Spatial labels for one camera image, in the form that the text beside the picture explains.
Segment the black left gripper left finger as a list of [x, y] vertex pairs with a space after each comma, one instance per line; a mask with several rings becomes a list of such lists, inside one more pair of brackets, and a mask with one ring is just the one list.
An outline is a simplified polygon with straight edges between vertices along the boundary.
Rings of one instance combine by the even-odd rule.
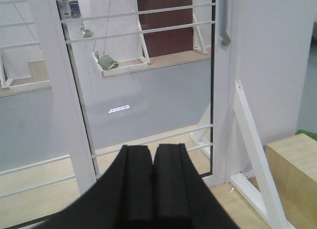
[[147, 146], [122, 146], [100, 179], [36, 229], [150, 229], [152, 158]]

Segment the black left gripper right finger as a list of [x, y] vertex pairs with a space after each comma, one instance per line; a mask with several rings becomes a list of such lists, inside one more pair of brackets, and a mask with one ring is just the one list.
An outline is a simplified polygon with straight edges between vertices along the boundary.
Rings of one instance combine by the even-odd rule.
[[154, 160], [156, 229], [236, 229], [184, 144], [160, 144]]

